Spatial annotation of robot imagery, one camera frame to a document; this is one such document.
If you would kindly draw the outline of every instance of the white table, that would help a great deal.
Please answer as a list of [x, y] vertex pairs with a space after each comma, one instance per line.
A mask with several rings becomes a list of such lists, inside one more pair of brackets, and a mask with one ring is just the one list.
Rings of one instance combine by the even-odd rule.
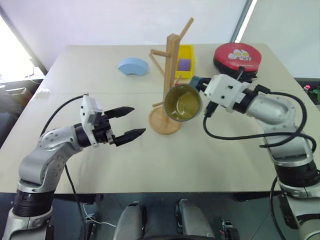
[[[211, 77], [218, 73], [212, 63], [217, 46], [194, 45], [195, 75]], [[304, 131], [320, 142], [318, 109], [266, 45], [254, 47], [262, 54], [256, 83], [301, 98], [308, 110]], [[105, 111], [121, 106], [135, 108], [129, 115], [111, 120], [117, 136], [134, 128], [146, 128], [146, 132], [120, 147], [101, 144], [97, 149], [87, 147], [73, 156], [67, 164], [77, 192], [268, 191], [276, 174], [267, 151], [259, 148], [262, 139], [210, 138], [202, 129], [201, 115], [184, 123], [172, 135], [160, 135], [151, 129], [148, 116], [152, 104], [162, 100], [163, 90], [163, 78], [148, 58], [151, 48], [163, 49], [164, 46], [67, 47], [38, 89], [49, 89], [50, 94], [33, 97], [0, 149], [0, 192], [16, 191], [19, 163], [36, 146], [53, 111], [68, 99], [87, 92], [100, 100]], [[144, 76], [124, 76], [117, 65], [125, 57], [146, 60], [150, 71]], [[208, 101], [202, 99], [205, 106]], [[77, 100], [63, 108], [49, 129], [79, 123], [80, 104]], [[297, 105], [297, 124], [300, 117]], [[208, 120], [208, 128], [221, 136], [262, 132], [254, 119], [237, 112], [230, 114], [221, 107]], [[314, 158], [318, 166], [319, 157], [317, 150]], [[71, 192], [63, 173], [56, 193]]]

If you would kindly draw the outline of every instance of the black cable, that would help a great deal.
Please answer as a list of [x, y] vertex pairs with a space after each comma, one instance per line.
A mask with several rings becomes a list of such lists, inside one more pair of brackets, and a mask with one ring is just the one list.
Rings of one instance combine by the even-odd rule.
[[[81, 95], [81, 96], [76, 96], [76, 97], [74, 97], [74, 98], [71, 98], [70, 100], [68, 100], [68, 101], [66, 101], [64, 104], [62, 104], [60, 107], [58, 107], [58, 109], [54, 111], [54, 113], [51, 115], [51, 117], [48, 119], [48, 121], [47, 121], [46, 124], [44, 125], [40, 136], [42, 136], [42, 135], [46, 132], [46, 130], [47, 130], [49, 124], [51, 123], [52, 119], [55, 117], [55, 115], [56, 115], [65, 105], [73, 102], [74, 100], [82, 99], [82, 97], [83, 97], [83, 95]], [[82, 210], [81, 210], [79, 198], [78, 198], [78, 196], [77, 196], [77, 192], [76, 192], [76, 189], [75, 189], [75, 185], [74, 185], [74, 183], [73, 183], [72, 180], [71, 180], [71, 177], [70, 177], [70, 174], [69, 174], [69, 170], [68, 170], [67, 164], [65, 164], [64, 168], [65, 168], [66, 176], [68, 177], [69, 183], [70, 183], [70, 185], [71, 185], [72, 193], [73, 193], [73, 196], [74, 196], [74, 199], [75, 199], [75, 201], [76, 201], [76, 204], [77, 204], [77, 207], [78, 207], [78, 210], [79, 210], [79, 214], [80, 214], [80, 217], [81, 217], [81, 225], [82, 225], [82, 228], [83, 228], [83, 240], [86, 240], [85, 217], [84, 217], [84, 214], [83, 214], [83, 212], [82, 212]]]
[[290, 137], [288, 137], [285, 140], [282, 140], [280, 142], [277, 142], [277, 143], [261, 145], [260, 146], [261, 148], [277, 147], [277, 146], [280, 146], [280, 145], [283, 145], [283, 144], [286, 144], [286, 143], [290, 142], [292, 139], [297, 137], [298, 134], [301, 133], [301, 131], [304, 129], [304, 127], [306, 125], [306, 122], [307, 122], [307, 109], [306, 109], [306, 106], [304, 105], [304, 102], [300, 98], [298, 98], [298, 97], [296, 97], [294, 95], [291, 95], [289, 93], [285, 93], [285, 92], [271, 91], [270, 94], [285, 96], [285, 97], [288, 97], [288, 98], [291, 98], [291, 99], [295, 100], [300, 105], [300, 108], [301, 108], [301, 111], [302, 111], [302, 120], [301, 120], [301, 123], [300, 123], [299, 127], [296, 129], [295, 132], [293, 132], [291, 134]]
[[[213, 135], [211, 132], [207, 129], [207, 116], [204, 116], [203, 118], [203, 129], [206, 134], [208, 134], [210, 137], [220, 140], [245, 140], [245, 139], [256, 139], [256, 138], [265, 138], [265, 137], [273, 137], [273, 136], [290, 136], [293, 134], [292, 132], [270, 132], [270, 133], [262, 133], [262, 134], [255, 134], [255, 135], [248, 135], [248, 136], [217, 136]], [[316, 140], [306, 134], [303, 133], [296, 133], [296, 137], [303, 137], [311, 141], [312, 143], [312, 152], [314, 153], [317, 147]]]
[[271, 185], [270, 195], [269, 195], [269, 210], [270, 210], [273, 224], [274, 224], [275, 229], [278, 232], [281, 240], [286, 240], [284, 234], [282, 233], [282, 231], [278, 225], [278, 222], [277, 222], [277, 219], [275, 216], [275, 210], [274, 210], [274, 191], [275, 191], [275, 186], [276, 186], [277, 180], [278, 180], [278, 177], [276, 176], [272, 182], [272, 185]]

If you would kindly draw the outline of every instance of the red lid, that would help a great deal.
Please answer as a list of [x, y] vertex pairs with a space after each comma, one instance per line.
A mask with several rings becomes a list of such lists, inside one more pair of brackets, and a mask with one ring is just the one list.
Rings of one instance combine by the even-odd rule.
[[253, 46], [234, 42], [219, 46], [215, 50], [214, 58], [233, 70], [242, 66], [245, 72], [257, 71], [261, 62], [261, 54]]

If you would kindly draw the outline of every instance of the wooden mug tree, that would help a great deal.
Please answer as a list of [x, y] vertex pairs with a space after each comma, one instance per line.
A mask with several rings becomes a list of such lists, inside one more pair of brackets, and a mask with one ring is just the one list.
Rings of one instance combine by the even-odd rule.
[[[166, 51], [159, 51], [155, 49], [150, 50], [149, 57], [154, 65], [159, 69], [160, 73], [164, 77], [163, 98], [162, 102], [153, 104], [154, 109], [149, 114], [149, 124], [154, 131], [159, 134], [168, 135], [178, 131], [182, 125], [179, 121], [174, 121], [166, 114], [164, 109], [165, 98], [169, 90], [175, 84], [175, 74], [178, 61], [178, 52], [180, 41], [188, 31], [194, 19], [191, 17], [187, 24], [184, 26], [180, 35], [171, 34], [166, 38]], [[161, 68], [154, 55], [165, 57], [164, 70]]]

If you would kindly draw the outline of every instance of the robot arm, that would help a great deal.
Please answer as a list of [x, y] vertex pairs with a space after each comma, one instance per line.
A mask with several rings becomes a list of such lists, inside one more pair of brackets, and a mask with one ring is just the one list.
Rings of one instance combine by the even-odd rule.
[[133, 110], [132, 107], [120, 107], [102, 115], [99, 102], [84, 95], [81, 123], [44, 133], [37, 147], [19, 166], [20, 181], [3, 240], [53, 239], [53, 227], [49, 225], [51, 204], [67, 160], [88, 146], [97, 148], [99, 143], [120, 146], [139, 137], [145, 128], [115, 137], [109, 123], [109, 119], [125, 116]]
[[[211, 117], [218, 105], [253, 117], [263, 127], [264, 133], [294, 133], [296, 110], [294, 105], [281, 97], [271, 98], [248, 89], [249, 83], [236, 81], [220, 74], [209, 78], [193, 77], [190, 84], [210, 99], [206, 117]], [[266, 136], [267, 145], [288, 138], [285, 135]], [[267, 148], [283, 192], [280, 205], [287, 225], [299, 230], [303, 240], [320, 237], [320, 175], [313, 159], [313, 152], [304, 137]]]

